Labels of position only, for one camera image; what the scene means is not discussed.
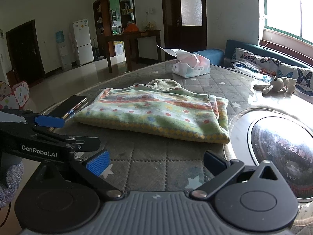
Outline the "gloved left hand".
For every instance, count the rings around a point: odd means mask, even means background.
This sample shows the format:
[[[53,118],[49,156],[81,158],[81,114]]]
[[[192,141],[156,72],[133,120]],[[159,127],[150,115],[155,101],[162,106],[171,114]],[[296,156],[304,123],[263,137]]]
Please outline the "gloved left hand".
[[[4,155],[1,160],[1,208],[16,196],[24,174],[23,158]]]

